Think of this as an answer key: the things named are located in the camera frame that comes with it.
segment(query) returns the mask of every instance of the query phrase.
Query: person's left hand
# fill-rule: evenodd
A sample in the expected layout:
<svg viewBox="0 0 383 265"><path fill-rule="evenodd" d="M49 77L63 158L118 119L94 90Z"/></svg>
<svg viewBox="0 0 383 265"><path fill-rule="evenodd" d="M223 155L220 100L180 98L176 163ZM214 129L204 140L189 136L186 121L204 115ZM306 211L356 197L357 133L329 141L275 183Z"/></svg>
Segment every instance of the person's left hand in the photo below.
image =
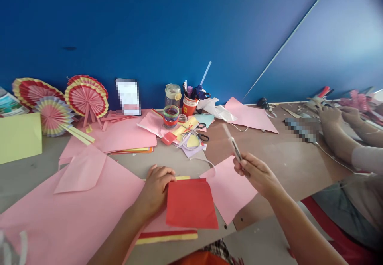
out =
<svg viewBox="0 0 383 265"><path fill-rule="evenodd" d="M319 118L322 124L324 123L339 123L342 112L336 107L318 108Z"/></svg>
<svg viewBox="0 0 383 265"><path fill-rule="evenodd" d="M171 181L176 181L176 173L170 167L153 165L148 172L144 188L134 203L135 213L149 220L165 204L168 187Z"/></svg>

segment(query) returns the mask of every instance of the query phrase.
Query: red cup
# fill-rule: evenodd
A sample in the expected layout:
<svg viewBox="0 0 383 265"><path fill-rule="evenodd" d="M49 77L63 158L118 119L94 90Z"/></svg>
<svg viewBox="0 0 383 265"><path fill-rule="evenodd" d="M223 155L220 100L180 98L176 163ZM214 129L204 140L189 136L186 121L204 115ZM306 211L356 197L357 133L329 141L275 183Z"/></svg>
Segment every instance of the red cup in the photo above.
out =
<svg viewBox="0 0 383 265"><path fill-rule="evenodd" d="M198 99L190 99L184 96L184 105L182 106L182 113L187 117L193 115L198 105L198 102Z"/></svg>

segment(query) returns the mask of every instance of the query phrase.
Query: hand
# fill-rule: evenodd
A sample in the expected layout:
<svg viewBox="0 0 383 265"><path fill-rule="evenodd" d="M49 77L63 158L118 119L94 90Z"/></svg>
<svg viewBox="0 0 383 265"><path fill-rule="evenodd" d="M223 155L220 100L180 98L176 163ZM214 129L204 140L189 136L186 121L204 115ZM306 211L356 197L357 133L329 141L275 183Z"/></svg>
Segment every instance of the hand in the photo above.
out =
<svg viewBox="0 0 383 265"><path fill-rule="evenodd" d="M269 202L271 199L287 194L271 169L262 160L250 153L241 153L241 163L234 158L235 171L244 176L242 167L250 174L251 185Z"/></svg>
<svg viewBox="0 0 383 265"><path fill-rule="evenodd" d="M149 169L144 188L133 205L141 218L149 220L164 206L168 195L167 184L176 181L175 174L170 167L157 167L156 164Z"/></svg>
<svg viewBox="0 0 383 265"><path fill-rule="evenodd" d="M360 118L359 109L353 107L340 107L339 109L342 111L343 120L351 126L360 126L364 123Z"/></svg>
<svg viewBox="0 0 383 265"><path fill-rule="evenodd" d="M342 116L342 112L336 107L318 108L318 114L322 124L339 123Z"/></svg>

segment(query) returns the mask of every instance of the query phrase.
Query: scissors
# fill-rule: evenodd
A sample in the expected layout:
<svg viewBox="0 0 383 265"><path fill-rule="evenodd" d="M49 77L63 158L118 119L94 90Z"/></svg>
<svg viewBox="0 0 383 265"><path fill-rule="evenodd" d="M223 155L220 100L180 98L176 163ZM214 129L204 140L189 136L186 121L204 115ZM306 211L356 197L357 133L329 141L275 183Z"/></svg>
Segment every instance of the scissors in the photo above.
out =
<svg viewBox="0 0 383 265"><path fill-rule="evenodd" d="M190 129L187 132L181 133L181 135L183 135L183 134L193 134L193 135L196 135L199 138L200 141L208 142L209 141L209 137L208 136L206 136L206 135L204 135L202 133L198 133L197 132L198 130L200 130L202 128L205 128L205 127L206 127L206 123L199 123L195 129Z"/></svg>

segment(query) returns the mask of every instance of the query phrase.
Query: light blue paper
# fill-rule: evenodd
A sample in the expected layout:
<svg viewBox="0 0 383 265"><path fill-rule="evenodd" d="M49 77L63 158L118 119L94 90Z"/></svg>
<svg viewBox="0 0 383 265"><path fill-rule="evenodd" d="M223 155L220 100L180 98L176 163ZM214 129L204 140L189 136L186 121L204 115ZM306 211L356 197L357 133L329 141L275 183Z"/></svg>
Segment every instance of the light blue paper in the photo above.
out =
<svg viewBox="0 0 383 265"><path fill-rule="evenodd" d="M213 122L215 116L214 115L194 115L199 123L206 123L206 128L209 128L209 125Z"/></svg>

